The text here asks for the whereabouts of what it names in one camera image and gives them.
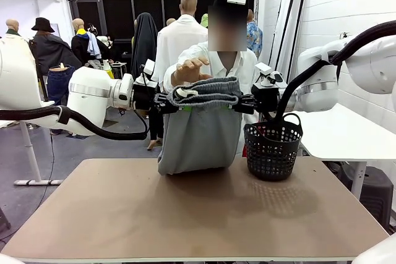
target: blue patterned shirt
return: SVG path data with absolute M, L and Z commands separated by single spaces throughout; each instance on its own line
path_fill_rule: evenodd
M 247 48 L 259 58 L 262 50 L 262 31 L 254 22 L 247 24 Z

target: perforated basket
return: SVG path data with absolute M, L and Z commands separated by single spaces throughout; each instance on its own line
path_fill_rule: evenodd
M 298 125 L 285 121 L 287 116 L 298 119 Z M 260 122 L 244 126 L 247 167 L 263 181 L 287 179 L 296 161 L 303 136 L 301 121 L 296 114 L 286 114 L 278 122 Z

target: white brick wall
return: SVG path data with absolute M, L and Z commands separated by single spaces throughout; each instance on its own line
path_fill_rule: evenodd
M 260 57 L 268 62 L 280 0 L 264 1 L 264 48 Z M 352 35 L 381 22 L 396 20 L 396 0 L 306 0 L 297 53 Z M 344 66 L 340 76 L 340 103 L 396 134 L 396 113 L 390 95 L 370 94 L 355 85 Z M 396 163 L 374 162 L 396 186 Z M 394 195 L 396 210 L 396 192 Z

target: blue jeans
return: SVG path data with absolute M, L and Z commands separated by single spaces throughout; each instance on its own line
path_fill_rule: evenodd
M 47 94 L 48 100 L 55 101 L 54 105 L 61 105 L 63 96 L 69 98 L 69 81 L 74 72 L 74 67 L 67 65 L 64 71 L 48 71 Z M 60 134 L 62 129 L 51 129 L 53 134 Z

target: gray floor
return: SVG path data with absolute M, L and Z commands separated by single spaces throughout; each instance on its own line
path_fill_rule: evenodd
M 117 109 L 109 108 L 106 119 L 118 122 L 106 130 L 123 133 L 144 130 L 143 124 L 131 112 L 121 117 Z M 29 134 L 41 176 L 43 179 L 47 179 L 50 176 L 53 159 L 50 130 L 39 127 L 30 130 Z M 52 179 L 65 179 L 85 159 L 156 158 L 160 152 L 160 147 L 154 148 L 153 151 L 146 150 L 149 139 L 114 141 L 95 135 L 81 140 L 69 138 L 67 135 L 67 133 L 63 133 L 53 136 L 55 162 Z M 31 178 L 32 173 L 19 125 L 0 129 L 0 206 L 12 225 L 11 230 L 0 228 L 0 239 L 19 228 L 38 206 L 45 187 L 16 187 L 13 185 L 16 179 Z M 45 199 L 51 195 L 55 188 L 56 186 L 48 187 Z

